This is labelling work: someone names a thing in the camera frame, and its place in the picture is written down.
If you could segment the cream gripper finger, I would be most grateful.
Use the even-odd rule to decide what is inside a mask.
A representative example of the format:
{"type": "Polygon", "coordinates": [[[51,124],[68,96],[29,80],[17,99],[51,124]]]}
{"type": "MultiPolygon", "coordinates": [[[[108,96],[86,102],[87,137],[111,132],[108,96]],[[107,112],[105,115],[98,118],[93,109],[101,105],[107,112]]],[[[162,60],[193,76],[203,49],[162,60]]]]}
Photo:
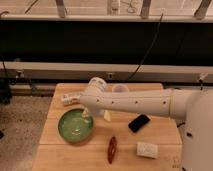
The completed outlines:
{"type": "Polygon", "coordinates": [[[110,115],[110,112],[107,110],[104,113],[104,119],[108,122],[111,122],[111,115],[110,115]]]}
{"type": "Polygon", "coordinates": [[[89,113],[88,109],[85,108],[85,109],[83,110],[82,117],[83,117],[83,118],[86,118],[86,117],[89,117],[89,116],[90,116],[90,113],[89,113]]]}

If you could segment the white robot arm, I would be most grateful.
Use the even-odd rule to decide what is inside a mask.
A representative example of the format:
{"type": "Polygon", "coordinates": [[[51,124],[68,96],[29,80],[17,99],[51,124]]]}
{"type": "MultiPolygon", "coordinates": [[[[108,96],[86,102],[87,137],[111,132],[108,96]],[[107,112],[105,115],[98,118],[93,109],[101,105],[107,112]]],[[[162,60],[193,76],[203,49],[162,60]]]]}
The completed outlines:
{"type": "Polygon", "coordinates": [[[92,78],[80,103],[91,114],[114,110],[184,120],[180,170],[213,171],[213,89],[108,92],[106,87],[103,79],[92,78]]]}

